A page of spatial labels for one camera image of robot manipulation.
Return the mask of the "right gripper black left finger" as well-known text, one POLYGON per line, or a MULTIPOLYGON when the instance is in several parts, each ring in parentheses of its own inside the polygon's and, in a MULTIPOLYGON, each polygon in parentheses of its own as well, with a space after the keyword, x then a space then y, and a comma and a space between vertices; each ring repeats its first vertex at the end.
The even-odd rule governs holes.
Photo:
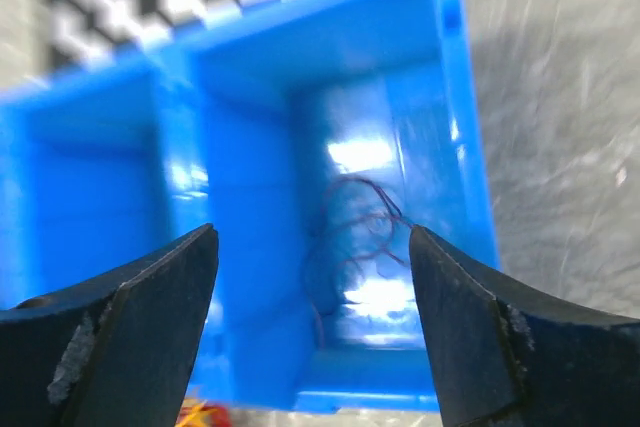
POLYGON ((166 247, 1 314, 5 426, 171 426, 218 269, 205 224, 166 247))

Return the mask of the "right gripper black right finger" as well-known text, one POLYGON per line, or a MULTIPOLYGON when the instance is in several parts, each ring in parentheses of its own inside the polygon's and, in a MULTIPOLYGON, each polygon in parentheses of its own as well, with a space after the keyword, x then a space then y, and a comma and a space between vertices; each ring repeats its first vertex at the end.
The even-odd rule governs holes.
POLYGON ((534 289, 422 226, 410 263, 446 426, 635 426, 639 322, 534 289))

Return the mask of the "blue three-compartment plastic bin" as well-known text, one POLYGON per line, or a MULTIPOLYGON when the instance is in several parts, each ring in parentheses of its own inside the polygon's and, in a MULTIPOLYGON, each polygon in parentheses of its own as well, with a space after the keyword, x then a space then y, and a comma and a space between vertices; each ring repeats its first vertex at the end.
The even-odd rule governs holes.
POLYGON ((409 227, 499 263, 464 1, 269 0, 2 98, 3 307, 205 223, 199 394, 436 411, 409 227))

